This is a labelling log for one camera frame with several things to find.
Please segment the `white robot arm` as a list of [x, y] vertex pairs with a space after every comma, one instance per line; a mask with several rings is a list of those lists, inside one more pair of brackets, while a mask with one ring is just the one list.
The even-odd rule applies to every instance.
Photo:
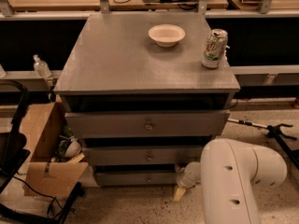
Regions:
[[205, 224], [262, 224], [252, 187], [277, 187], [287, 165], [275, 150], [232, 139], [208, 142], [199, 162], [177, 169], [174, 199], [200, 184]]

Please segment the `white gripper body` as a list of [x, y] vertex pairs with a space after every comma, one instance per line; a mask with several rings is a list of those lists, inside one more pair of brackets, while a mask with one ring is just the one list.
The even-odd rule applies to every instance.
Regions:
[[185, 167], [179, 167], [177, 170], [177, 185], [180, 188], [188, 189], [201, 182], [201, 163], [193, 161]]

